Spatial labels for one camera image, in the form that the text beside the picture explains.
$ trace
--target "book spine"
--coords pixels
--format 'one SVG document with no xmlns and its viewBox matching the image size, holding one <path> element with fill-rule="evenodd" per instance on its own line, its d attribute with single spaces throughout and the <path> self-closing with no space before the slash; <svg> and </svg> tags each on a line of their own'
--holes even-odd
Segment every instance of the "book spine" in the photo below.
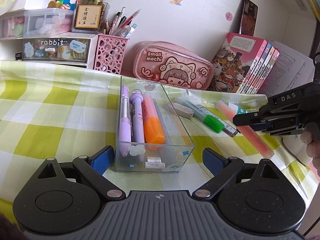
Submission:
<svg viewBox="0 0 320 240">
<path fill-rule="evenodd" d="M 263 41 L 263 43 L 262 43 L 262 45 L 261 45 L 261 47 L 260 47 L 260 49 L 259 49 L 259 51 L 258 51 L 258 53 L 257 53 L 257 55 L 256 55 L 256 57 L 255 57 L 255 59 L 254 59 L 254 61 L 252 62 L 251 66 L 250 66 L 249 71 L 247 72 L 247 74 L 245 75 L 245 78 L 244 78 L 243 81 L 241 82 L 240 87 L 239 87 L 237 93 L 242 93 L 245 85 L 247 84 L 248 80 L 250 79 L 250 76 L 251 76 L 254 68 L 255 68 L 256 65 L 258 64 L 258 62 L 259 62 L 259 60 L 260 60 L 260 58 L 261 58 L 261 56 L 262 56 L 262 54 L 263 54 L 263 52 L 264 52 L 267 44 L 268 44 L 267 41 Z"/>
<path fill-rule="evenodd" d="M 263 66 L 263 63 L 265 62 L 268 54 L 269 54 L 269 51 L 271 49 L 271 45 L 268 43 L 268 45 L 266 46 L 266 49 L 264 50 L 257 66 L 255 67 L 255 69 L 253 70 L 251 76 L 250 76 L 250 79 L 248 80 L 247 84 L 245 85 L 244 89 L 242 90 L 242 93 L 246 93 L 248 94 L 248 90 L 249 88 L 251 87 L 252 83 L 254 82 L 254 80 L 256 79 L 257 77 L 257 74 L 258 72 L 260 71 L 261 67 Z"/>
<path fill-rule="evenodd" d="M 263 74 L 262 78 L 259 80 L 257 86 L 253 89 L 253 91 L 252 91 L 253 94 L 256 94 L 258 92 L 258 90 L 260 89 L 260 87 L 262 86 L 264 81 L 266 80 L 267 76 L 269 75 L 271 69 L 275 65 L 275 62 L 278 59 L 279 55 L 280 55 L 280 53 L 276 50 L 273 54 L 273 57 L 272 57 L 273 60 L 272 60 L 271 64 L 268 64 L 266 72 Z"/>
<path fill-rule="evenodd" d="M 268 56 L 266 57 L 263 65 L 262 65 L 262 68 L 260 69 L 259 73 L 257 73 L 257 76 L 256 76 L 256 79 L 253 81 L 253 83 L 251 84 L 251 86 L 249 87 L 248 89 L 248 94 L 252 93 L 253 89 L 255 88 L 255 86 L 257 85 L 257 83 L 259 82 L 259 79 L 261 78 L 261 76 L 263 75 L 263 73 L 265 72 L 265 70 L 267 69 L 267 66 L 275 52 L 275 48 L 272 47 L 269 51 L 269 54 Z"/>
</svg>

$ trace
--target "green highlighter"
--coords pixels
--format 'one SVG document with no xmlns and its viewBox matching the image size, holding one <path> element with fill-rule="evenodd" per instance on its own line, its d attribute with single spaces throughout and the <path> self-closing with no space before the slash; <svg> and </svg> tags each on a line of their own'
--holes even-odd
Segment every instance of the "green highlighter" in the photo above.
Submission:
<svg viewBox="0 0 320 240">
<path fill-rule="evenodd" d="M 180 105 L 192 109 L 195 112 L 194 116 L 198 118 L 201 122 L 203 122 L 205 125 L 210 127 L 216 133 L 221 133 L 223 131 L 224 124 L 222 122 L 220 122 L 217 118 L 213 117 L 212 115 L 203 111 L 203 109 L 199 108 L 188 99 L 184 97 L 178 97 L 175 98 L 175 101 Z"/>
</svg>

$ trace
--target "purple pen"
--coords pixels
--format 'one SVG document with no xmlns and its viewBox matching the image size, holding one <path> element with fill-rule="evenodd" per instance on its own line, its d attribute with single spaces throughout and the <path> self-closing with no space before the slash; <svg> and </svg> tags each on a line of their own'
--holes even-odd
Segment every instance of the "purple pen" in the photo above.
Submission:
<svg viewBox="0 0 320 240">
<path fill-rule="evenodd" d="M 141 103 L 143 102 L 142 92 L 139 89 L 134 89 L 131 92 L 130 103 L 132 104 L 132 126 L 133 137 L 136 143 L 144 143 L 144 130 L 142 119 Z M 138 155 L 139 162 L 143 162 L 144 154 Z"/>
<path fill-rule="evenodd" d="M 121 86 L 119 141 L 131 142 L 129 89 L 125 85 Z M 128 155 L 129 146 L 128 143 L 120 143 L 120 152 L 123 157 Z"/>
</svg>

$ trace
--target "metal screw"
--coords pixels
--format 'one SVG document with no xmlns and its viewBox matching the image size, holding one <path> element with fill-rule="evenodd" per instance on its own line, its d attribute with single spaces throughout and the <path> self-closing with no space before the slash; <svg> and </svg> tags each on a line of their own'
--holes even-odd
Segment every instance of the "metal screw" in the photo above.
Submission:
<svg viewBox="0 0 320 240">
<path fill-rule="evenodd" d="M 206 189 L 198 189 L 195 192 L 195 194 L 196 194 L 197 197 L 202 197 L 202 198 L 211 196 L 211 192 L 209 190 L 206 190 Z"/>
<path fill-rule="evenodd" d="M 114 197 L 114 198 L 116 198 L 116 197 L 121 197 L 121 196 L 122 196 L 122 191 L 119 190 L 119 189 L 112 189 L 112 190 L 109 190 L 109 191 L 107 192 L 107 195 L 108 195 L 109 197 Z"/>
</svg>

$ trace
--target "purple cap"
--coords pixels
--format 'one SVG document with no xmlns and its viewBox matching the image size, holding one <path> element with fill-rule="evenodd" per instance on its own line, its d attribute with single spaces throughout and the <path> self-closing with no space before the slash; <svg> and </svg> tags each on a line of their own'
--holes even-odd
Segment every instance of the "purple cap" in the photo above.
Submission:
<svg viewBox="0 0 320 240">
<path fill-rule="evenodd" d="M 121 97 L 129 98 L 129 89 L 125 85 L 121 86 Z"/>
<path fill-rule="evenodd" d="M 132 101 L 139 98 L 140 101 L 143 101 L 143 96 L 142 96 L 142 91 L 140 89 L 134 89 L 131 92 L 131 97 L 130 97 L 130 102 L 133 103 Z"/>
</svg>

